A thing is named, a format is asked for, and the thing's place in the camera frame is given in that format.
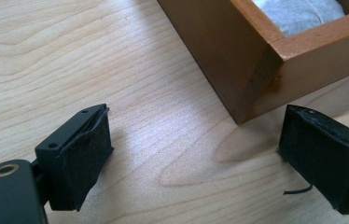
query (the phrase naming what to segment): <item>wooden table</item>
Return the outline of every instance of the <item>wooden table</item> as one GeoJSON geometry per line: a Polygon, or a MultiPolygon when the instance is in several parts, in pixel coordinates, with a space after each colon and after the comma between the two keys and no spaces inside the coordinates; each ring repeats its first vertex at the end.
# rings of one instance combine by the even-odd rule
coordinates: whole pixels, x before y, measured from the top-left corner
{"type": "MultiPolygon", "coordinates": [[[[49,223],[349,223],[275,152],[284,108],[237,126],[155,0],[0,1],[0,162],[107,103],[116,148],[49,223]]],[[[349,126],[349,78],[293,104],[349,126]]]]}

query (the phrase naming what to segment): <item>white cloth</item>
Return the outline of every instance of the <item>white cloth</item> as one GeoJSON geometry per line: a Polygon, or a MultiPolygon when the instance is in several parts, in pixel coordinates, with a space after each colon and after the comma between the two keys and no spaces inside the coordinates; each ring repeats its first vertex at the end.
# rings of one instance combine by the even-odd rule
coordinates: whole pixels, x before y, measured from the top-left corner
{"type": "Polygon", "coordinates": [[[345,16],[335,0],[253,0],[285,36],[345,16]]]}

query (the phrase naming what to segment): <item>hole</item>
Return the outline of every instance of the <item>hole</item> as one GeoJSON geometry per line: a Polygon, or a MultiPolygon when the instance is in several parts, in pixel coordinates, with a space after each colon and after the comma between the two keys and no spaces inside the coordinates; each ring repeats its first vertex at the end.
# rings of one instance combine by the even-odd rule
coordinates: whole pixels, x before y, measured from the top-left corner
{"type": "Polygon", "coordinates": [[[57,147],[58,146],[58,144],[56,144],[56,143],[51,143],[51,144],[49,144],[49,148],[55,148],[55,147],[57,147]]]}
{"type": "Polygon", "coordinates": [[[3,175],[3,174],[6,174],[8,172],[11,172],[12,170],[14,169],[13,166],[6,166],[6,167],[3,167],[0,169],[0,174],[3,175]]]}
{"type": "Polygon", "coordinates": [[[15,173],[20,166],[18,164],[8,164],[0,167],[0,177],[15,173]]]}

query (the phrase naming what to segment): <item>wooden frame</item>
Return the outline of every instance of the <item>wooden frame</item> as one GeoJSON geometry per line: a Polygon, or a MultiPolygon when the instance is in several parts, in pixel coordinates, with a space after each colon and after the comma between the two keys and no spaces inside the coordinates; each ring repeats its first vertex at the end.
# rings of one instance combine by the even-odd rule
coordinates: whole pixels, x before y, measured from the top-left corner
{"type": "Polygon", "coordinates": [[[237,123],[349,76],[349,14],[285,37],[251,0],[159,2],[237,123]]]}

